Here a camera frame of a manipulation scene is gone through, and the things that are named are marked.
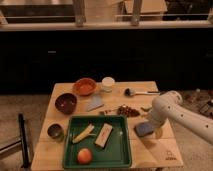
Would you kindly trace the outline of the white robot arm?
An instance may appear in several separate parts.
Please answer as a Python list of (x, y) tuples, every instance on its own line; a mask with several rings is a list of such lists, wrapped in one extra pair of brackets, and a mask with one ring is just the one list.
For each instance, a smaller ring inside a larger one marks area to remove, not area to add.
[(148, 113), (149, 122), (154, 128), (159, 128), (167, 118), (172, 119), (213, 145), (213, 120), (183, 108), (182, 103), (182, 96), (177, 91), (157, 96)]

